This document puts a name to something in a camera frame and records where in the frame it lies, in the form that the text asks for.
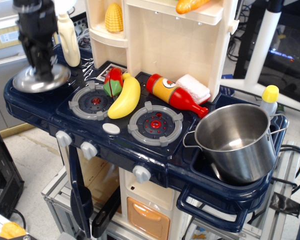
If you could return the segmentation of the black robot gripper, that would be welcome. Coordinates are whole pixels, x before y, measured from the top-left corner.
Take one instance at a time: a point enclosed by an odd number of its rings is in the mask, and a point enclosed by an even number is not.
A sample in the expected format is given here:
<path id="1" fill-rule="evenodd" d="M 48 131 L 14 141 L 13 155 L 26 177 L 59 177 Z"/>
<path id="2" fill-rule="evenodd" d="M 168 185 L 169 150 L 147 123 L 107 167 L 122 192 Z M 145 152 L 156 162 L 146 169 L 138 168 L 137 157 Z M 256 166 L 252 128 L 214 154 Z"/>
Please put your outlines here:
<path id="1" fill-rule="evenodd" d="M 52 55 L 52 36 L 57 31 L 57 18 L 53 9 L 20 13 L 17 21 L 19 40 L 28 59 L 34 59 L 34 75 L 37 79 L 52 79 L 56 56 Z M 37 52 L 47 55 L 44 59 Z"/>

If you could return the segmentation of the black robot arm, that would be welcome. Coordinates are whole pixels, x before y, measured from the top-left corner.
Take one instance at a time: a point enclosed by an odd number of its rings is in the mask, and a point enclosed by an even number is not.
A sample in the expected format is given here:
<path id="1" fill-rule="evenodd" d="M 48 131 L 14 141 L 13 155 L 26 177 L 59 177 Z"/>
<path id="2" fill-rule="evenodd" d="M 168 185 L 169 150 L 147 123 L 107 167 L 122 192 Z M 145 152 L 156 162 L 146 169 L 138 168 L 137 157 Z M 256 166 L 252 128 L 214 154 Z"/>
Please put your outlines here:
<path id="1" fill-rule="evenodd" d="M 54 64 L 53 34 L 58 30 L 55 5 L 51 0 L 14 0 L 19 19 L 19 37 L 34 74 L 52 80 Z"/>

